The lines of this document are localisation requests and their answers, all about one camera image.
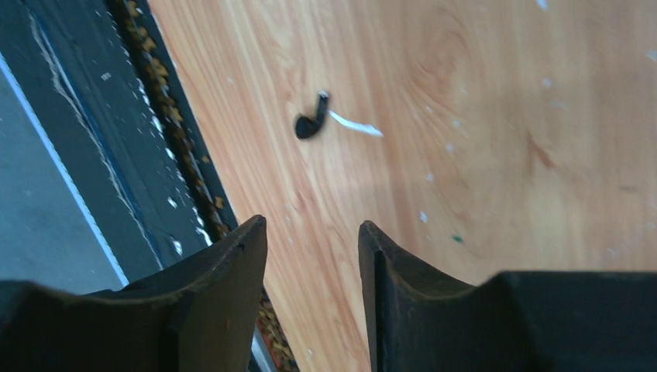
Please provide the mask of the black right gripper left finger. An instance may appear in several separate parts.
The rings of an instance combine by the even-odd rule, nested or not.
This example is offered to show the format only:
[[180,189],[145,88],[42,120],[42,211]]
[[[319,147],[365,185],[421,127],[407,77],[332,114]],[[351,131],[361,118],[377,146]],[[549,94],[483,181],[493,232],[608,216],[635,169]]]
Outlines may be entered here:
[[245,371],[267,261],[267,221],[119,291],[1,283],[3,371]]

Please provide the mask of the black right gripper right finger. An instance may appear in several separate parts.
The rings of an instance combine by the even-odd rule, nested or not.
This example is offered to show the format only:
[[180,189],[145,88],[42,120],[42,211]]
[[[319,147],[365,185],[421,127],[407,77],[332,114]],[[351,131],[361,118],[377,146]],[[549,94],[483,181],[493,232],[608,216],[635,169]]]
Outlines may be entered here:
[[653,272],[502,271],[472,286],[359,228],[374,371],[654,371]]

